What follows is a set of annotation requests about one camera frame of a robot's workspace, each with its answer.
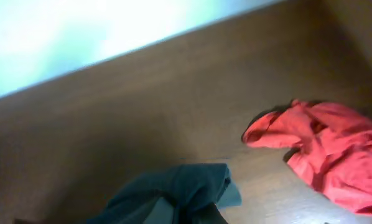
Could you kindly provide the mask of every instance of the red fabric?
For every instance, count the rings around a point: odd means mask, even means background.
[[[346,106],[294,100],[243,134],[251,147],[298,147],[288,164],[314,190],[352,212],[372,215],[372,121]]]

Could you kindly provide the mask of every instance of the light blue surface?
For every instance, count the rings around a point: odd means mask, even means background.
[[[279,0],[0,0],[0,97]]]

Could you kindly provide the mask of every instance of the red garment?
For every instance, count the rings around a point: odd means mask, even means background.
[[[352,212],[372,215],[372,120],[346,106],[294,100],[257,119],[243,134],[251,147],[297,147],[292,170]]]

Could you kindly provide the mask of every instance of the wooden floor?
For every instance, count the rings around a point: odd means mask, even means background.
[[[227,162],[232,224],[372,223],[282,162],[248,149],[251,118],[290,99],[372,108],[372,73],[317,1],[295,0],[186,34],[0,100],[0,223],[75,223],[129,178]]]

